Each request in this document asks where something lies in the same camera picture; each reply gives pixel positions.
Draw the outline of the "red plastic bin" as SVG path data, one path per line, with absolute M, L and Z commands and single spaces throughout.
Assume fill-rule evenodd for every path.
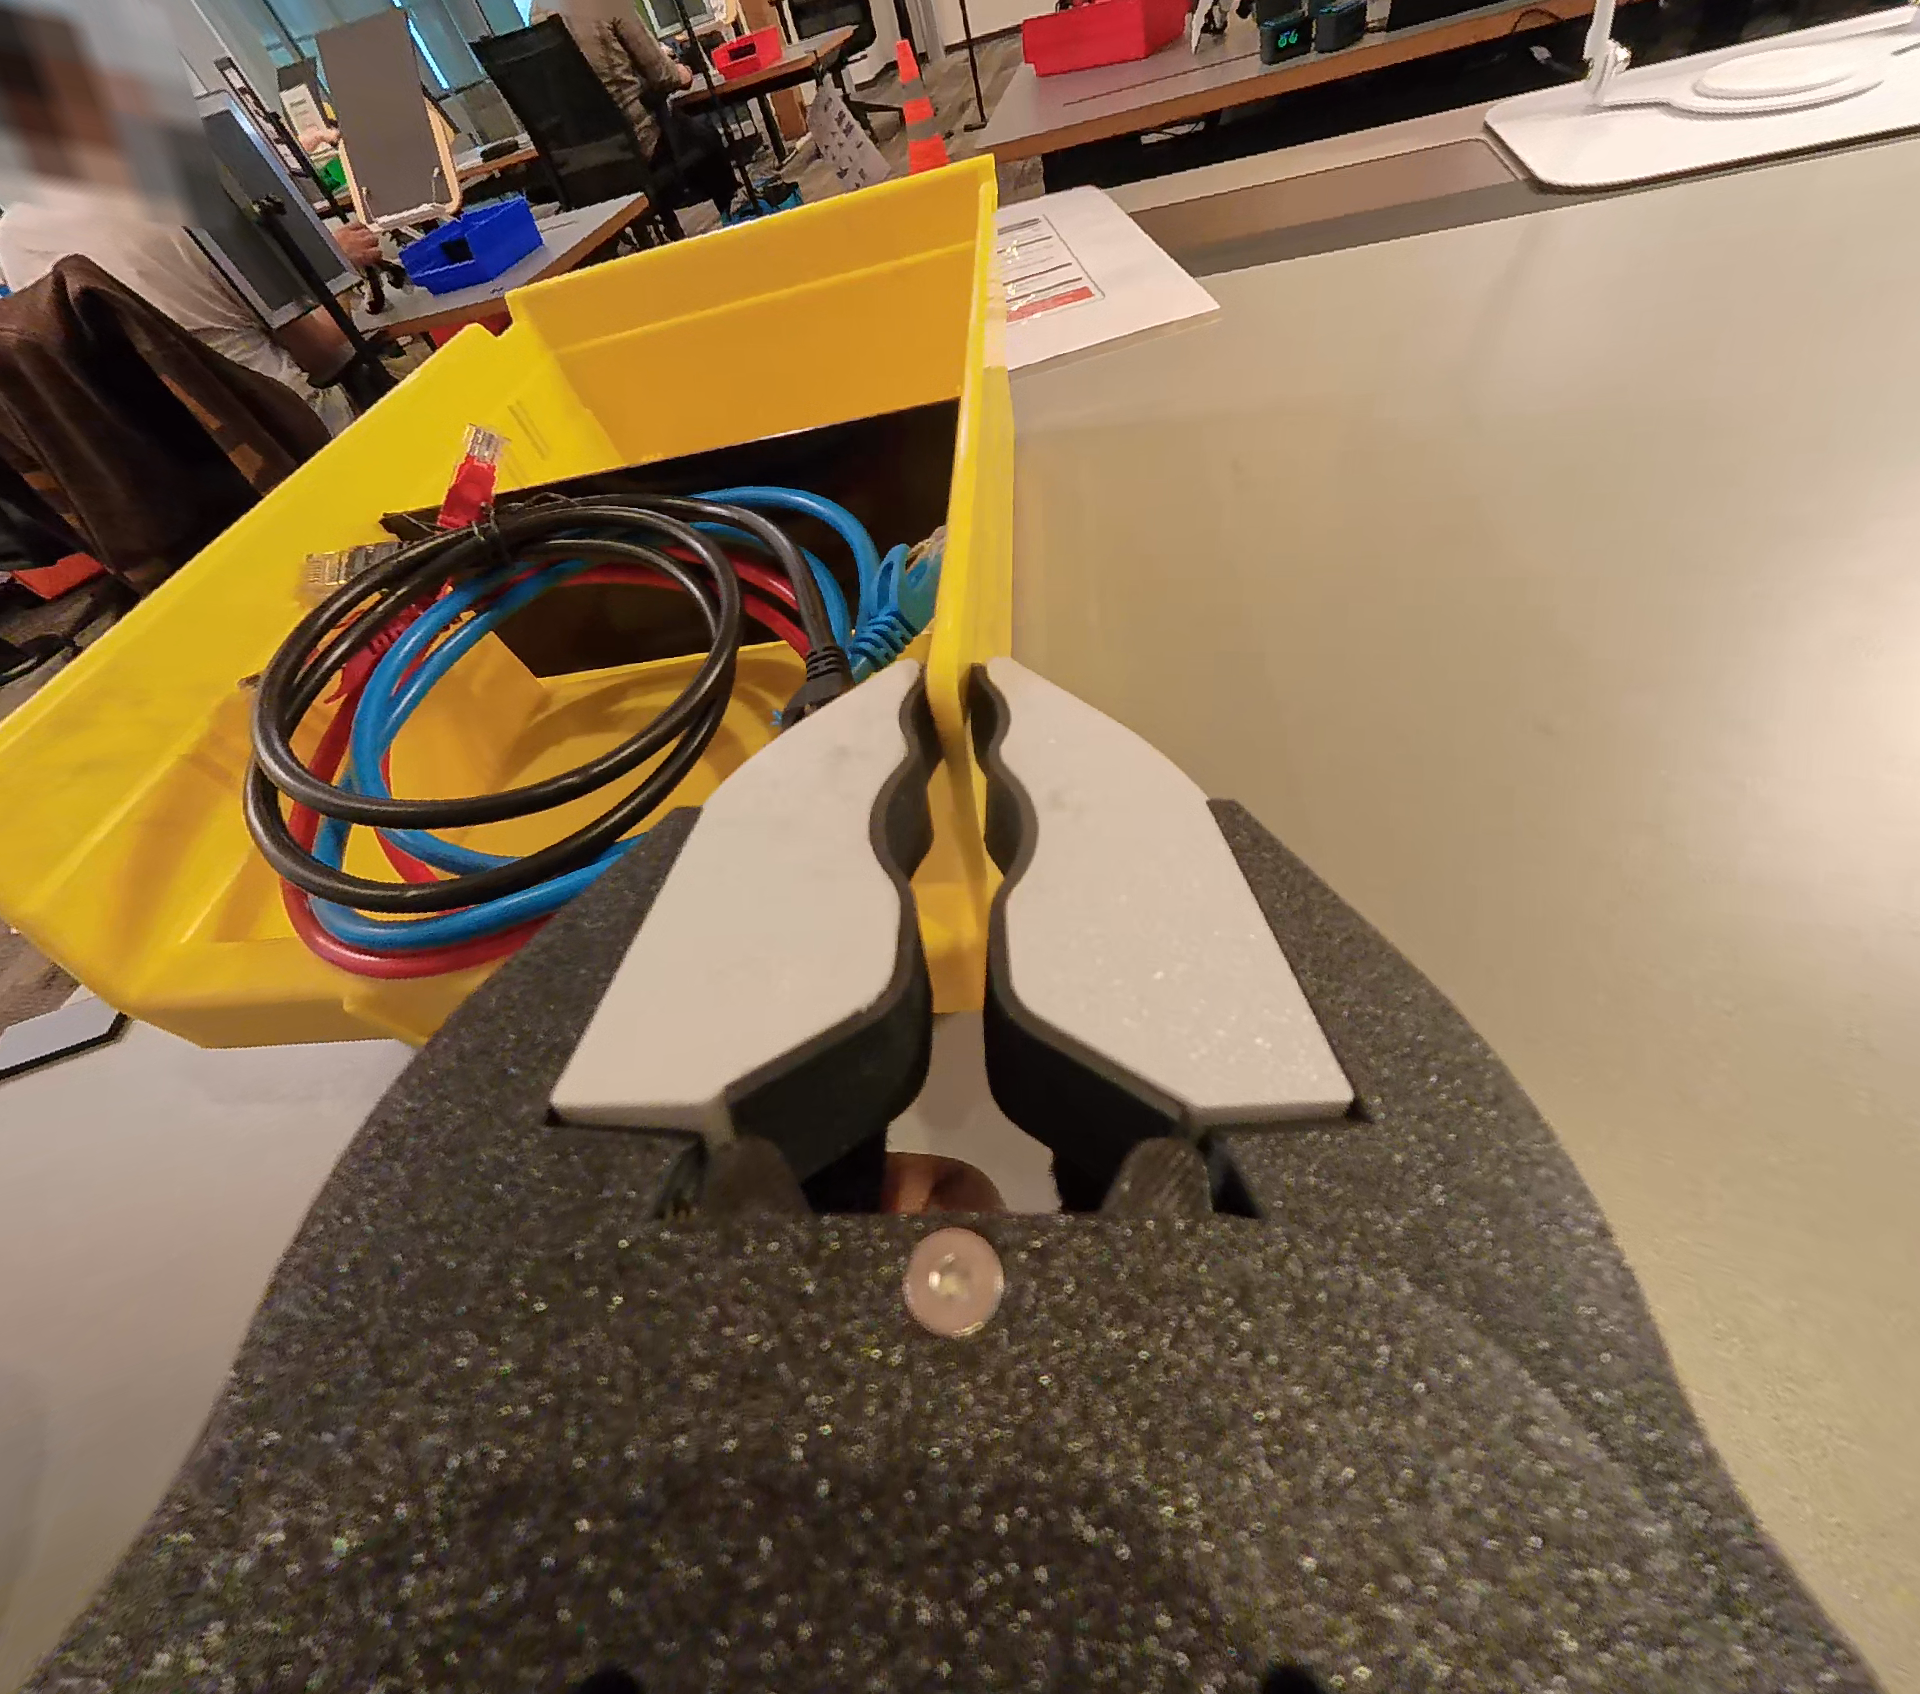
M 1147 60 L 1189 32 L 1189 0 L 1069 0 L 1020 26 L 1022 64 L 1041 78 Z

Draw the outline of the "yellow plastic bin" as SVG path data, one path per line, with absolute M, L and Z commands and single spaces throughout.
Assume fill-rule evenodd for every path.
M 965 697 L 1013 646 L 997 204 L 971 161 L 511 295 L 4 721 L 4 922 L 203 1048 L 421 1048 L 917 660 L 933 1009 L 977 1010 Z

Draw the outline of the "brown jacket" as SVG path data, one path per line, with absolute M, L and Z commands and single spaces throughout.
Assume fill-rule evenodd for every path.
M 294 389 L 67 259 L 2 304 L 4 483 L 138 596 L 331 443 Z

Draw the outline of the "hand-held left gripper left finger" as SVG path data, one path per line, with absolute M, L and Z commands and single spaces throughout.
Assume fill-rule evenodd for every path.
M 888 1138 L 933 1067 L 914 876 L 943 760 L 901 658 L 776 736 L 696 813 L 547 1125 L 781 1169 L 822 1216 L 887 1214 Z

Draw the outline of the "long office desk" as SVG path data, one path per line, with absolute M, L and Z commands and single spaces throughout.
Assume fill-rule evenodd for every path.
M 1619 0 L 1619 6 L 1657 2 Z M 1258 35 L 1240 28 L 1198 55 L 1179 43 L 1144 60 L 1084 74 L 1044 81 L 1022 66 L 977 149 L 1014 164 L 1153 137 L 1449 55 L 1512 43 L 1538 47 L 1565 26 L 1585 32 L 1595 6 L 1597 0 L 1508 0 L 1419 26 L 1371 31 L 1343 50 L 1297 53 L 1277 64 L 1261 58 Z

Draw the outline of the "small blue plastic bin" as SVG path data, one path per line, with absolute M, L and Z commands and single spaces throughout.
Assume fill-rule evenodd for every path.
M 547 247 L 541 221 L 521 192 L 465 208 L 456 219 L 399 249 L 408 283 L 435 299 L 486 289 Z

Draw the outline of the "monitor on tripod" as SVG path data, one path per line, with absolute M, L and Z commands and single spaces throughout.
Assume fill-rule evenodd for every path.
M 397 386 L 383 339 L 359 323 L 362 297 L 386 304 L 369 264 L 345 249 L 261 124 L 229 92 L 195 99 L 211 177 L 197 200 L 195 240 L 229 286 L 316 386 L 337 386 L 365 412 Z

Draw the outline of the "black charger with green display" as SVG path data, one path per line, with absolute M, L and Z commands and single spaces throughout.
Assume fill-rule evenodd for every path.
M 1371 0 L 1258 0 L 1255 22 L 1261 66 L 1277 68 L 1309 55 L 1352 50 L 1366 36 Z

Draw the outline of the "orange traffic cone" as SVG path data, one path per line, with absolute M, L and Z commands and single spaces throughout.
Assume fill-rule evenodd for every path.
M 949 137 L 945 134 L 935 101 L 928 95 L 917 48 L 912 41 L 905 36 L 896 44 L 896 74 L 908 175 L 918 177 L 949 168 Z

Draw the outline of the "black office chair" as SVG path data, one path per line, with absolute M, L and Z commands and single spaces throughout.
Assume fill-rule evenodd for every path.
M 479 36 L 471 50 L 534 147 L 563 208 L 644 200 L 658 243 L 682 239 L 661 197 L 652 155 L 561 16 Z

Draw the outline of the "printed paper sheet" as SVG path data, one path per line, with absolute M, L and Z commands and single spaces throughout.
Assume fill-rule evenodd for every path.
M 1005 204 L 994 272 L 1000 352 L 1014 378 L 1223 317 L 1201 281 L 1090 186 Z

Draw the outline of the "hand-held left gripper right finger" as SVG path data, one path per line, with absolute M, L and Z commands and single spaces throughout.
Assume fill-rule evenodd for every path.
M 972 670 L 994 1104 L 1049 1157 L 1062 1211 L 1138 1150 L 1198 1160 L 1202 1205 L 1253 1212 L 1232 1137 L 1358 1107 L 1210 796 L 1144 736 L 1010 657 Z

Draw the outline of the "grey board on wooden stand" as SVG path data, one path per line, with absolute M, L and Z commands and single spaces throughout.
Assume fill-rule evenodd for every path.
M 465 199 L 452 133 L 423 86 L 408 12 L 331 26 L 316 50 L 357 219 L 377 233 L 454 219 Z

